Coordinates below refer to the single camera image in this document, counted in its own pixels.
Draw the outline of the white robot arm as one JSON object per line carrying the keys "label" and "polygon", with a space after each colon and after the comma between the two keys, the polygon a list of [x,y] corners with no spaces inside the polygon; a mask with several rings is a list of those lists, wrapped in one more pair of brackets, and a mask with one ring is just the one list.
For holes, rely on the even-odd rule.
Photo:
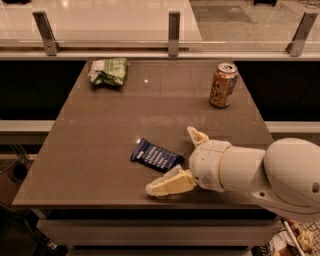
{"label": "white robot arm", "polygon": [[284,138],[267,149],[238,147],[212,140],[192,126],[195,146],[189,168],[177,165],[146,186],[155,197],[180,194],[199,186],[232,191],[254,204],[298,222],[320,220],[320,147],[298,138]]}

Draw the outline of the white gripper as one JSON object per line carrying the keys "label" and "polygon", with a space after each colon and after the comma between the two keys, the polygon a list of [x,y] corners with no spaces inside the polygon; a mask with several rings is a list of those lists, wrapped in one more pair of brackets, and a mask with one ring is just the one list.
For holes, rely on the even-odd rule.
{"label": "white gripper", "polygon": [[219,164],[231,144],[227,141],[209,140],[206,134],[192,126],[187,127],[187,132],[196,147],[189,157],[190,171],[184,170],[180,165],[173,167],[145,187],[149,195],[159,197],[188,192],[196,183],[203,189],[220,193],[225,191],[219,180]]}

